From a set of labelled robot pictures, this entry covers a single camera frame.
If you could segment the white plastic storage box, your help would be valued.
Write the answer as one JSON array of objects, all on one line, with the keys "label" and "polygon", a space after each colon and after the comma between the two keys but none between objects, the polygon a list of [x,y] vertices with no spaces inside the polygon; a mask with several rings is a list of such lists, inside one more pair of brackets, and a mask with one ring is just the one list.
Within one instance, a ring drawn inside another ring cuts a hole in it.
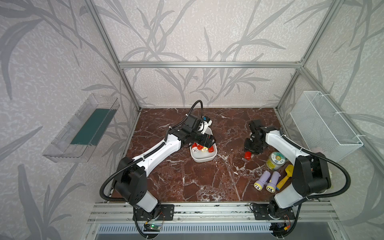
[{"label": "white plastic storage box", "polygon": [[[194,143],[197,143],[197,145],[199,145],[199,138],[194,139],[194,142],[192,143],[192,145]],[[216,157],[216,155],[218,154],[218,149],[217,149],[217,145],[216,145],[215,141],[214,141],[214,144],[212,145],[215,148],[215,151],[213,153],[209,153],[208,151],[202,152],[201,150],[198,150],[198,148],[192,149],[192,145],[189,147],[190,154],[191,154],[191,157],[193,158],[193,160],[197,163],[204,163],[204,162],[212,161]]]}]

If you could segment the red flashlight long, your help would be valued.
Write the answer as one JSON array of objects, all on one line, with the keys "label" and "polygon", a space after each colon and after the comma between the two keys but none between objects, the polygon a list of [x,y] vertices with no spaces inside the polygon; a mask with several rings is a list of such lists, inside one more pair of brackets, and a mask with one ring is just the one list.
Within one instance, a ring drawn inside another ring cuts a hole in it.
[{"label": "red flashlight long", "polygon": [[208,152],[209,152],[209,153],[213,153],[214,151],[215,151],[214,146],[212,146],[212,147],[210,147],[210,148],[208,149]]}]

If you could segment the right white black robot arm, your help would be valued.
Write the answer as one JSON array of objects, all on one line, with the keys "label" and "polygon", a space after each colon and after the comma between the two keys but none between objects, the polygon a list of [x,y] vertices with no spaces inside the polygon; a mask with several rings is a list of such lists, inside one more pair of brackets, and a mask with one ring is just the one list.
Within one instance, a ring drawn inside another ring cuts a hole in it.
[{"label": "right white black robot arm", "polygon": [[[282,130],[274,126],[265,127],[260,120],[250,121],[249,127],[251,136],[245,141],[245,150],[261,154],[267,146],[272,146],[294,166],[291,184],[270,201],[276,209],[298,206],[312,199],[336,197],[350,188],[352,181],[348,171],[322,153],[313,153],[301,147]],[[326,194],[325,191],[332,186],[328,164],[338,168],[346,182],[340,190]]]}]

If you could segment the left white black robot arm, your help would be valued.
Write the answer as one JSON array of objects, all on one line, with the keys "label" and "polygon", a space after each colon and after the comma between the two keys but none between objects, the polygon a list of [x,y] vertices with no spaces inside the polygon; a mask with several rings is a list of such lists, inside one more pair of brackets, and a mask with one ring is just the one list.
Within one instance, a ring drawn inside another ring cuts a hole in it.
[{"label": "left white black robot arm", "polygon": [[216,140],[207,133],[211,124],[212,120],[204,115],[203,102],[197,100],[181,122],[168,128],[159,143],[133,159],[121,159],[116,172],[101,185],[100,197],[105,201],[129,203],[157,216],[161,204],[148,191],[148,176],[166,158],[185,146],[197,144],[203,149],[212,148]]}]

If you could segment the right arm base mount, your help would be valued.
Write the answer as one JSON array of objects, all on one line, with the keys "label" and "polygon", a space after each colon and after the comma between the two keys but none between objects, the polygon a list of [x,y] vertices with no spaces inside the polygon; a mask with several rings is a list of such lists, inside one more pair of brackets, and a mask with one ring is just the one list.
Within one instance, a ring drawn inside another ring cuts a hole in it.
[{"label": "right arm base mount", "polygon": [[272,203],[250,203],[250,210],[254,214],[255,220],[295,220],[295,213],[292,208],[281,209]]}]

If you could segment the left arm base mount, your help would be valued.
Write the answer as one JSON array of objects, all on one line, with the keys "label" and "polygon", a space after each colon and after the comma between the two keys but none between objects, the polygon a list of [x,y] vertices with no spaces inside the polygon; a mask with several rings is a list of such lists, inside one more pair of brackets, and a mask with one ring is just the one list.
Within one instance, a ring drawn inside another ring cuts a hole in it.
[{"label": "left arm base mount", "polygon": [[157,204],[151,212],[142,208],[134,208],[133,220],[137,221],[172,221],[175,213],[175,205]]}]

